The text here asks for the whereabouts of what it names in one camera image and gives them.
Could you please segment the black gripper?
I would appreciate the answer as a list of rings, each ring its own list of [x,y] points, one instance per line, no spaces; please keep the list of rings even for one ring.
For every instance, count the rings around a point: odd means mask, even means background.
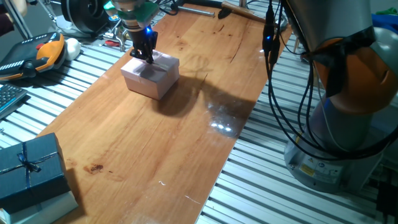
[[[133,43],[133,49],[130,56],[145,60],[147,63],[154,62],[153,50],[156,48],[158,32],[147,26],[141,30],[127,30]]]

